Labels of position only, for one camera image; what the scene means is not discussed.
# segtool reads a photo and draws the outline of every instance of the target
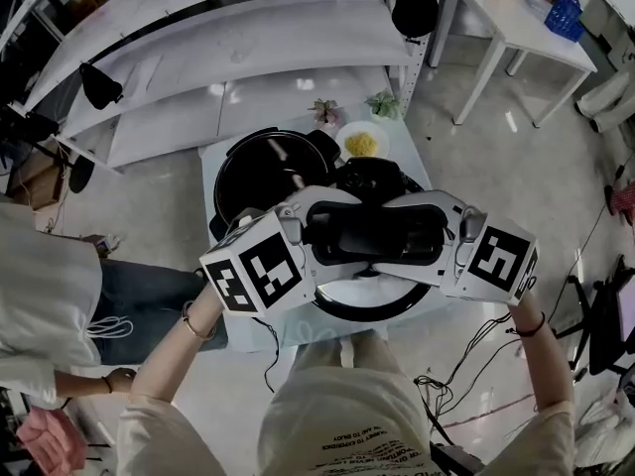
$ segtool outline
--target yellow object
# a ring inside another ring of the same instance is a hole
[[[377,142],[367,132],[358,132],[344,141],[346,150],[353,157],[375,157]]]

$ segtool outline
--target bracelet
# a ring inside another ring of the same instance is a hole
[[[506,329],[505,332],[506,333],[514,333],[514,334],[518,335],[519,337],[523,337],[523,338],[531,338],[536,333],[538,333],[540,331],[540,329],[545,325],[545,319],[546,319],[545,318],[545,313],[541,312],[541,314],[543,315],[543,318],[541,319],[541,321],[538,324],[537,328],[534,328],[534,329],[529,330],[529,331],[518,331],[517,329],[509,328],[509,329]]]
[[[207,341],[207,340],[211,340],[212,338],[214,338],[214,335],[216,334],[216,325],[214,325],[211,328],[211,331],[209,332],[209,334],[205,337],[203,335],[201,335],[200,333],[198,333],[194,328],[191,327],[190,324],[190,317],[188,316],[188,309],[190,308],[190,305],[193,303],[193,301],[186,301],[183,305],[183,309],[181,310],[181,321],[184,322],[186,324],[186,326],[188,327],[188,330],[191,331],[191,333],[196,337],[199,338],[203,341]]]
[[[108,387],[108,393],[112,393],[112,386],[110,386],[110,382],[108,381],[108,378],[104,376],[101,379],[103,379],[103,382],[106,383],[106,386]]]

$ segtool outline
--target red object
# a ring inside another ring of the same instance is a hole
[[[635,183],[630,183],[622,190],[614,191],[610,204],[613,213],[625,211],[629,220],[635,220]]]
[[[32,407],[17,435],[44,474],[67,476],[83,469],[88,445],[62,410]]]

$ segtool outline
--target pink bag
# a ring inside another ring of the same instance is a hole
[[[67,476],[83,469],[88,445],[62,410],[32,407],[17,435],[45,474]]]

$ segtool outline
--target person's left hand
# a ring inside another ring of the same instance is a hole
[[[136,375],[132,369],[119,368],[113,370],[105,379],[112,388],[112,393],[129,393]]]

